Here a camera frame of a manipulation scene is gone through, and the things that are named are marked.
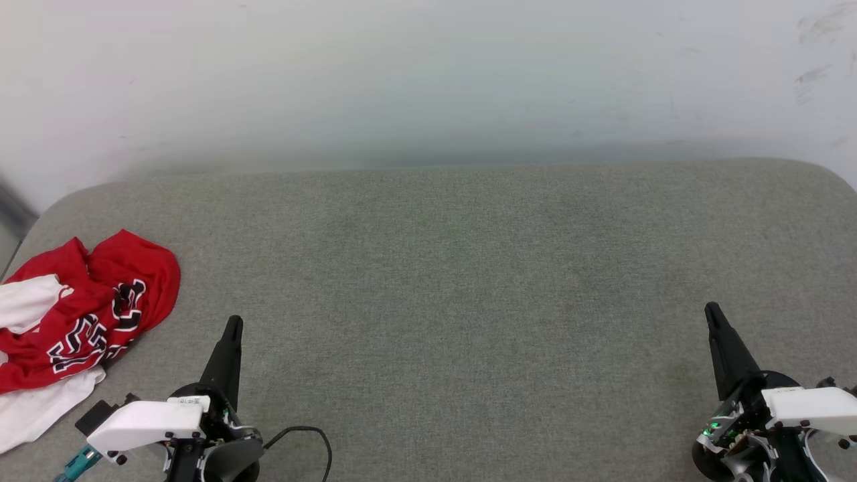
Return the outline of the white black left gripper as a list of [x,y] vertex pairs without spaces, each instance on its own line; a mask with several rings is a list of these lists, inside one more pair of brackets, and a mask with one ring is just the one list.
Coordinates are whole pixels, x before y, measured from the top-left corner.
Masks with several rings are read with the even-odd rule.
[[163,402],[134,394],[122,405],[101,400],[88,411],[88,445],[117,465],[132,449],[162,451],[167,481],[256,481],[263,439],[236,413],[242,333],[244,320],[231,315],[200,383]]

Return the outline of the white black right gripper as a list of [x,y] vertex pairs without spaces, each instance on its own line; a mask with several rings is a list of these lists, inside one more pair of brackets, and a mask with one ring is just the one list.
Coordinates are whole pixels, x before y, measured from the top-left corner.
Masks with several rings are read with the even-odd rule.
[[854,391],[830,377],[803,388],[779,372],[761,372],[720,305],[707,303],[704,314],[722,403],[692,446],[698,472],[711,481],[833,481],[810,442],[826,433],[845,451],[854,448]]

